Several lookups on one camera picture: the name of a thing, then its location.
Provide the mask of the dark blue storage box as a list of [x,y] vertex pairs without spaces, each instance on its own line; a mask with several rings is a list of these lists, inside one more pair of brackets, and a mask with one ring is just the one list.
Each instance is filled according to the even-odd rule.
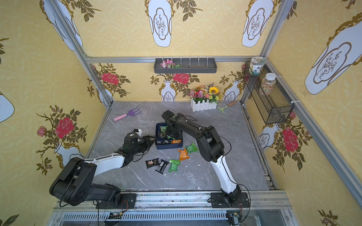
[[167,123],[158,123],[156,125],[156,148],[158,150],[182,148],[183,142],[181,144],[171,144],[172,140],[175,140],[176,138],[174,136],[166,135],[166,129]]

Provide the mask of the black cookie packet with picture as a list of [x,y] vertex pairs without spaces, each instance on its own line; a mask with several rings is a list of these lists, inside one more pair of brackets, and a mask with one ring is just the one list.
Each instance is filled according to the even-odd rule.
[[152,159],[152,160],[146,160],[145,163],[146,163],[147,169],[158,166],[160,164],[159,158]]

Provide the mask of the green cookie packet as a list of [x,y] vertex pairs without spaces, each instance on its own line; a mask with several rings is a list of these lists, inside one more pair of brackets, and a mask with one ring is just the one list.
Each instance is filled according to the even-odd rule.
[[195,143],[192,143],[190,146],[185,147],[187,153],[195,153],[198,152],[198,146]]
[[172,171],[175,171],[177,172],[178,171],[178,166],[181,164],[181,162],[179,160],[174,160],[174,159],[171,159],[169,161],[169,163],[171,164],[170,166],[170,169],[169,169],[169,173],[171,173]]

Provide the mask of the black cookie packet barcode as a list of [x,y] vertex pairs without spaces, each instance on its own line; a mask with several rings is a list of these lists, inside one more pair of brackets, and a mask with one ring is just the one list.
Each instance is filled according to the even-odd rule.
[[161,160],[160,164],[158,165],[158,167],[155,169],[156,172],[163,174],[166,167],[168,166],[169,161],[166,160]]

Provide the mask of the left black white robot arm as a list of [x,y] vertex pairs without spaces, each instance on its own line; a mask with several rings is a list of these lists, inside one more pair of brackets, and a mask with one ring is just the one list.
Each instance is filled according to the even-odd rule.
[[131,206],[134,194],[122,195],[120,188],[111,184],[96,184],[94,178],[105,172],[126,167],[134,157],[142,157],[155,143],[154,136],[141,136],[138,130],[126,135],[117,151],[93,159],[72,158],[50,186],[49,193],[71,206],[84,201],[97,201],[99,208]]

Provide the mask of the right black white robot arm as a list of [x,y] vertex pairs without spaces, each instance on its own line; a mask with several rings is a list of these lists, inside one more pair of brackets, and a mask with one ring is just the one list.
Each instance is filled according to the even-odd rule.
[[169,110],[163,112],[162,118],[167,123],[166,135],[180,138],[185,132],[196,140],[201,156],[211,163],[217,174],[225,204],[230,207],[236,205],[242,191],[227,165],[224,144],[216,129],[213,126],[198,125],[185,115],[175,115]]

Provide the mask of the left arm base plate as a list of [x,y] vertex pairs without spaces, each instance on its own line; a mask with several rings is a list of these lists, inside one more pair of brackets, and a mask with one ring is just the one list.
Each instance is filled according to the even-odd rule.
[[136,193],[118,194],[110,201],[98,201],[97,209],[133,209],[135,207],[137,195]]

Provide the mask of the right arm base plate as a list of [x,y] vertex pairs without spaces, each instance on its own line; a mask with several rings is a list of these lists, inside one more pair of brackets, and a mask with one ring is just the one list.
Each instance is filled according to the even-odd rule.
[[249,208],[250,199],[247,193],[240,193],[233,197],[225,193],[211,193],[207,200],[212,208]]

